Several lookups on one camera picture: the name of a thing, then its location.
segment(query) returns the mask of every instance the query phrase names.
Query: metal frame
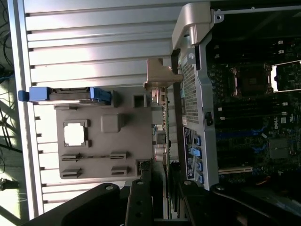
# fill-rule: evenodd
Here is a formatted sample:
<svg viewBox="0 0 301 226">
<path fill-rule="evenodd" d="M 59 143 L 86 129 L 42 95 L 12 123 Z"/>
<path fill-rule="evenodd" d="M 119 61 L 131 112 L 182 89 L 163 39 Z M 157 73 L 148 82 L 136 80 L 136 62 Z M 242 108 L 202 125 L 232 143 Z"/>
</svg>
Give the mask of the metal frame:
<svg viewBox="0 0 301 226">
<path fill-rule="evenodd" d="M 180 47 L 187 31 L 189 31 L 191 45 L 200 43 L 214 26 L 213 12 L 209 1 L 185 5 L 180 12 L 172 36 L 174 50 Z"/>
<path fill-rule="evenodd" d="M 110 88 L 142 85 L 146 78 L 147 58 L 161 57 L 164 65 L 171 66 L 170 38 L 174 21 L 187 1 L 134 0 L 126 3 L 120 0 L 109 3 L 105 0 L 63 0 L 55 5 L 50 5 L 47 0 L 38 2 L 8 0 L 18 91 L 29 91 L 30 86 Z M 162 12 L 161 16 L 154 16 L 151 13 L 153 9 Z M 74 12 L 79 14 L 77 22 L 64 20 L 68 28 L 55 29 L 59 26 L 55 23 L 57 16 L 70 19 Z M 116 15 L 113 20 L 106 17 L 112 15 L 111 12 Z M 95 15 L 104 18 L 106 24 L 104 20 L 96 20 L 98 24 L 95 24 Z M 36 27 L 34 24 L 39 18 L 47 19 L 53 26 L 49 30 L 45 30 L 42 24 Z M 86 27 L 79 26 L 82 20 Z M 84 51 L 86 54 L 76 59 L 56 57 L 58 53 L 67 54 L 72 49 L 85 50 L 89 54 Z M 170 105 L 173 107 L 172 89 L 169 94 Z M 120 181 L 124 181 L 124 178 L 61 180 L 58 170 L 57 131 L 56 126 L 53 126 L 55 111 L 52 106 L 25 102 L 18 102 L 18 106 L 30 219 L 103 182 L 114 180 L 114 183 L 123 186 Z M 152 118 L 153 124 L 162 122 L 162 114 L 155 107 L 152 109 Z M 173 159 L 177 159 L 174 110 L 170 110 L 169 120 L 173 125 L 171 137 L 175 137 L 171 153 Z"/>
<path fill-rule="evenodd" d="M 29 91 L 31 86 L 27 34 L 23 0 L 8 1 L 10 32 L 13 46 L 16 89 Z M 30 219 L 44 212 L 40 179 L 38 145 L 32 104 L 18 103 L 22 149 Z"/>
</svg>

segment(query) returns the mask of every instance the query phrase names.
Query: floor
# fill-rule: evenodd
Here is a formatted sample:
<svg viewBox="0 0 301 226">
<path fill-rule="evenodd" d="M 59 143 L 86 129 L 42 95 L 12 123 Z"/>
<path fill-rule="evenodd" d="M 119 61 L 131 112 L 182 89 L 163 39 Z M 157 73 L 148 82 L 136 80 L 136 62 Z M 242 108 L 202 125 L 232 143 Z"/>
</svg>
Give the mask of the floor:
<svg viewBox="0 0 301 226">
<path fill-rule="evenodd" d="M 14 79 L 5 81 L 0 85 L 0 108 L 4 117 L 8 119 L 8 133 L 11 137 L 11 143 L 15 148 L 21 150 Z M 6 144 L 1 129 L 0 144 Z M 3 162 L 0 163 L 0 178 L 19 182 L 18 189 L 0 191 L 0 225 L 21 225 L 28 221 L 23 157 L 21 153 L 5 148 L 0 149 L 0 156 L 2 156 L 5 163 L 5 169 Z"/>
</svg>

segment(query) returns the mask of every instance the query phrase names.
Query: screw hole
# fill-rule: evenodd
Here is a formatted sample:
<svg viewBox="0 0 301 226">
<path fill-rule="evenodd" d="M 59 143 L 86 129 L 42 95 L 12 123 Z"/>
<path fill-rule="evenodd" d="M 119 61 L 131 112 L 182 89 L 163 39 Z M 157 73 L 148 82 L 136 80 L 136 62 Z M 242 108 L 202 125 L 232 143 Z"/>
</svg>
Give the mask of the screw hole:
<svg viewBox="0 0 301 226">
<path fill-rule="evenodd" d="M 141 216 L 142 216 L 142 213 L 139 213 L 139 212 L 136 213 L 136 217 L 137 217 L 137 218 L 140 218 Z"/>
</svg>

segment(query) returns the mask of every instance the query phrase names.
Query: metal bracket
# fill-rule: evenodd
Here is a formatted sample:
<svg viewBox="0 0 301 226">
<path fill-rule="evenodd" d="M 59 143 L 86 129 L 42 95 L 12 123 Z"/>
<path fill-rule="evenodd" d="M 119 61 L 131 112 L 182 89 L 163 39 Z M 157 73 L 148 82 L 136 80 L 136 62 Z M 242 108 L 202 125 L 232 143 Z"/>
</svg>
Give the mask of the metal bracket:
<svg viewBox="0 0 301 226">
<path fill-rule="evenodd" d="M 151 92 L 153 88 L 169 87 L 175 82 L 182 82 L 183 75 L 174 74 L 171 67 L 163 66 L 163 59 L 147 59 L 147 81 L 144 88 Z"/>
<path fill-rule="evenodd" d="M 173 50 L 180 47 L 181 40 L 189 31 L 191 45 L 197 45 L 214 26 L 214 10 L 210 2 L 198 2 L 185 5 L 180 11 L 172 35 Z"/>
</svg>

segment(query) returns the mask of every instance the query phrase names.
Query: gray metal plate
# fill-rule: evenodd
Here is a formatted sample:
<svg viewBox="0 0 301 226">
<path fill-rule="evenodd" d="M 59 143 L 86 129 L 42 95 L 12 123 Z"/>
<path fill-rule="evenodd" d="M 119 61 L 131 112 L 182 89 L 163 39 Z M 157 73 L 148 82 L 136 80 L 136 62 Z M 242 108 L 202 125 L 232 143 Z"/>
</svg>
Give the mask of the gray metal plate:
<svg viewBox="0 0 301 226">
<path fill-rule="evenodd" d="M 98 158 L 83 159 L 80 161 L 59 160 L 60 176 L 62 171 L 67 169 L 81 169 L 78 178 L 107 178 L 120 177 L 112 174 L 113 167 L 128 167 L 127 177 L 137 176 L 136 161 L 149 159 L 152 157 L 152 117 L 151 108 L 133 108 L 133 96 L 145 95 L 143 88 L 116 88 L 114 89 L 120 98 L 121 103 L 117 108 L 103 108 L 100 106 L 80 107 L 74 110 L 58 110 L 57 135 L 59 158 L 63 154 L 81 153 L 83 155 L 110 155 L 112 152 L 127 152 L 127 158 L 114 159 Z M 101 132 L 101 116 L 105 114 L 120 114 L 125 125 L 118 133 Z M 89 148 L 65 147 L 63 122 L 70 120 L 89 120 L 90 126 L 87 128 L 87 138 L 91 141 Z"/>
</svg>

